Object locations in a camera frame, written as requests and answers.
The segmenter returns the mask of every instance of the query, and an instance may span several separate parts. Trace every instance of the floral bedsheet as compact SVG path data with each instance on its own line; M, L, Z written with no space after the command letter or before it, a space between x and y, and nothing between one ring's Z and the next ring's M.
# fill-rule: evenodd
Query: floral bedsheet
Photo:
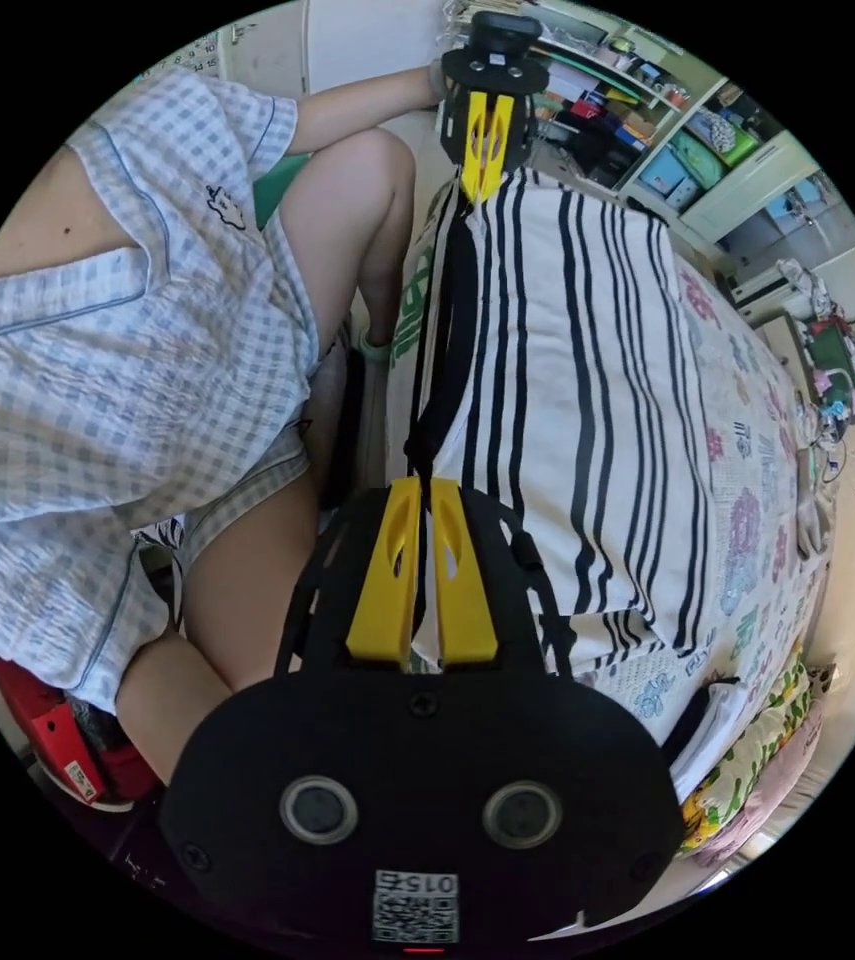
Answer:
M719 544L704 649L671 650L582 679L630 710L662 743L695 691L739 677L749 696L708 769L761 709L813 612L823 565L797 552L797 408L788 373L734 308L677 258L700 367Z

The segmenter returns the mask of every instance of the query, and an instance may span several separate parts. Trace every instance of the knee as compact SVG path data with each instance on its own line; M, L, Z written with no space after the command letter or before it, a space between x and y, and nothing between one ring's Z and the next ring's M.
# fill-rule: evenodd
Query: knee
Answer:
M382 183L409 189L414 182L416 163L410 147L388 130L374 127L347 137L329 147L341 153L341 162L364 171Z

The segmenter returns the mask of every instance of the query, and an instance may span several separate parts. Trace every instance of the pink pillow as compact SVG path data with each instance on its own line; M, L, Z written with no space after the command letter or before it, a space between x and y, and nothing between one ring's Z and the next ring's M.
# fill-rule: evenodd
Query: pink pillow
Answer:
M694 855L699 866L713 867L727 860L764 825L800 779L813 756L823 725L823 706L820 700L812 700L804 722L761 771L740 812Z

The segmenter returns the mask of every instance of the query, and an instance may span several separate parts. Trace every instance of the bed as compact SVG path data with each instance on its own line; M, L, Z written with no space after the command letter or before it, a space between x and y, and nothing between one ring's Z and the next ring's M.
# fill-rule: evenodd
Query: bed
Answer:
M763 705L824 573L797 549L788 374L658 221L522 170L480 212L455 185L434 198L387 389L388 480L440 411L434 474L521 515L581 682L663 744L700 688L738 679L683 800ZM431 582L414 649L439 669Z

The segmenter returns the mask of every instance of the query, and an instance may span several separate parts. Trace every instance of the yellow floral pillow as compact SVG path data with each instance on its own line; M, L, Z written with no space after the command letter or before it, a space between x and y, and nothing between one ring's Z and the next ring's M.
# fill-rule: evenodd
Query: yellow floral pillow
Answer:
M810 681L801 650L802 640L798 637L770 691L767 705L685 801L682 853L696 850L734 818L761 771L803 723L810 710Z

